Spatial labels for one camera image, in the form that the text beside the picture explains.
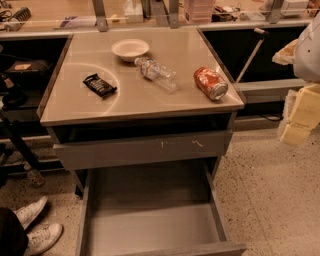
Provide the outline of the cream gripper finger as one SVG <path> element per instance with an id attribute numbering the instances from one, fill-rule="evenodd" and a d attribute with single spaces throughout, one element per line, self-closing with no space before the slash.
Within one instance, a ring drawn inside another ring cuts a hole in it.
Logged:
<path id="1" fill-rule="evenodd" d="M 279 125 L 279 139 L 288 145 L 299 145 L 319 123 L 320 84 L 307 84 L 299 91 L 290 89 Z"/>

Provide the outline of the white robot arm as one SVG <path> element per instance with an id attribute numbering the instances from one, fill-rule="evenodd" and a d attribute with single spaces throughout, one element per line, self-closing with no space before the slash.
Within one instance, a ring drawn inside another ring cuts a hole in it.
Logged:
<path id="1" fill-rule="evenodd" d="M 279 126 L 280 140 L 299 145 L 320 123 L 320 14 L 317 14 L 298 39 L 272 57 L 274 63 L 293 65 L 294 75 L 306 82 L 298 92 L 290 90 Z"/>

